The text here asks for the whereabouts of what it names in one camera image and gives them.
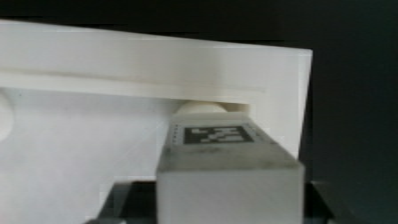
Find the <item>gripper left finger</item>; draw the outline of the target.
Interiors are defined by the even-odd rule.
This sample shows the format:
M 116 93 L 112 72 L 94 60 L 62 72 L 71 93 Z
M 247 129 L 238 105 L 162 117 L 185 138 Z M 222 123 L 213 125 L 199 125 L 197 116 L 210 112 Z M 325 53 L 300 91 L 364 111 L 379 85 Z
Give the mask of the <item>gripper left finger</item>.
M 98 216 L 84 224 L 158 224 L 155 181 L 114 184 Z

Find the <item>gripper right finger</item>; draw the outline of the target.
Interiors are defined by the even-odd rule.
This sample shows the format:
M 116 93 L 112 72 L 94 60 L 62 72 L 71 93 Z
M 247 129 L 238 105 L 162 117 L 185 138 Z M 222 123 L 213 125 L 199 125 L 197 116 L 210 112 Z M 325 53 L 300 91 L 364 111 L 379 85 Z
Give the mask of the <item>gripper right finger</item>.
M 325 182 L 306 183 L 302 224 L 355 224 L 343 199 Z

